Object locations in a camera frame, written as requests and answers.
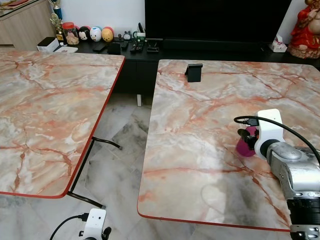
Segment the jar lid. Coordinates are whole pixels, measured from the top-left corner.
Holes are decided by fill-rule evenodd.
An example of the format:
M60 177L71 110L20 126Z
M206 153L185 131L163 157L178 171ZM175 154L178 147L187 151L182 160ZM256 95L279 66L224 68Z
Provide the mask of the jar lid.
M63 29L73 29L73 28L75 28L75 24L71 21L65 22L62 24L62 28Z

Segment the black phone stand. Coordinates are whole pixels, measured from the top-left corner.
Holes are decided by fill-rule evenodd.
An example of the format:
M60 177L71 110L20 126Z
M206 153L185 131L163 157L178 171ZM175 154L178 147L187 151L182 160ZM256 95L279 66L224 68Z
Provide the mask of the black phone stand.
M188 64L185 74L188 79L188 83L199 83L201 82L201 69L203 64Z

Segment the red table edge trim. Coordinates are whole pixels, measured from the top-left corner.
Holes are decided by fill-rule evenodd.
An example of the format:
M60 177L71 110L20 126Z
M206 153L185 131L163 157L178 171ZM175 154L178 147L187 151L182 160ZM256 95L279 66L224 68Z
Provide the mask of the red table edge trim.
M103 105L103 107L102 107L102 110L101 110L101 112L100 112L100 114L99 114L99 116L98 116L98 119L96 120L95 125L94 125L94 127L93 127L93 129L92 129L92 132L91 132L91 134L90 134L90 136L89 136L89 138L88 138L88 141L86 142L86 144L85 144L85 146L84 146L84 149L83 149L83 151L82 151L82 154L81 154L81 156L80 156L80 158L79 158L80 160L79 160L78 163L76 164L76 166L75 166L75 168L74 168L74 171L73 171L73 174L72 174L72 176L71 176L71 178L70 178L70 180L69 180L69 183L67 184L64 192L61 193L60 195L56 195L56 196L35 195L35 194L25 194L25 193L15 193L15 192L3 192L3 191L0 191L0 194L13 195L13 196L21 196L21 197L29 197L29 198L38 198L38 199L61 199L61 198L63 198L64 196L67 195L67 193L68 193L68 191L69 191L69 189L70 189L70 186L71 186L71 184L73 183L76 174L78 173L78 169L79 169L79 167L80 167L80 164L81 164L82 161L83 161L84 155L85 155L86 152L87 152L88 146L89 146L89 144L90 144L90 142L91 142L91 138L92 138L92 136L94 135L94 133L95 133L95 131L96 131L96 128L97 128L97 126L98 126L98 123L100 122L100 118L101 118L102 114L104 113L104 110L105 110L105 108L106 108L106 106L107 106L107 103L109 102L109 99L110 99L111 94L112 94L112 92L113 92L113 90L114 90L114 87L115 87L116 82L117 82L117 80L118 80L119 74L121 73L122 68L123 68L123 66L124 66L124 64L125 64L125 61L126 61L126 58L124 57L124 58L123 58L123 62L122 62L122 64L121 64L121 67L120 67L120 69L119 69L119 71L118 71L118 74L116 75L116 78L115 78L115 80L114 80L114 83L113 83L113 85L112 85L112 87L111 87L111 89L110 89L109 95L108 95L107 98L106 98L106 101L105 101L105 103L104 103L104 105Z
M265 231L274 231L274 232L286 232L286 233L290 232L290 229L278 229L278 228L259 227L259 226L232 225L232 224L225 224L225 223L214 223L214 222L205 222L205 221L193 221L193 220L183 220L183 219L174 219L174 218L166 218L166 217L148 216L148 215L144 215L139 212L138 205L139 204L136 205L136 210L137 210L138 214L141 217L147 218L147 219L182 222L182 223L189 223L189 224L222 226L222 227L231 227L231 228L239 228L239 229L254 229L254 230L265 230Z

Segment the remote control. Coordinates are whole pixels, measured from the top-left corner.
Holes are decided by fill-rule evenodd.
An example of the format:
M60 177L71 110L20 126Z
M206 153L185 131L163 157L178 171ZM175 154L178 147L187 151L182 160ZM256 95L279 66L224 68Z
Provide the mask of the remote control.
M107 47L107 44L106 44L104 41L101 41L101 42L97 43L97 44L94 46L93 51L94 51L94 52L97 52L97 53L100 53L100 52L102 52L106 47Z
M136 38L133 38L132 47L130 50L131 53L135 53L137 51L137 45L138 45L138 40Z
M138 41L138 45L136 47L136 51L137 52L142 52L142 50L144 49L144 44L145 44L144 41Z
M126 50L128 48L128 45L129 45L129 42L127 41L124 41L121 43L121 49L122 50Z

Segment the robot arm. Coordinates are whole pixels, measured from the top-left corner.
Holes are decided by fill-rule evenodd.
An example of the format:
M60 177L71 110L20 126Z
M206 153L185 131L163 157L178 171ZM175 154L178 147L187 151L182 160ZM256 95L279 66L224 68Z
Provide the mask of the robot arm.
M259 111L257 116L282 123L277 109ZM292 239L320 240L320 168L314 152L287 144L280 126L262 120L255 123L255 136L243 134L245 130L241 136L245 142L250 139L251 145L255 142L255 153L267 160L280 182L290 210Z

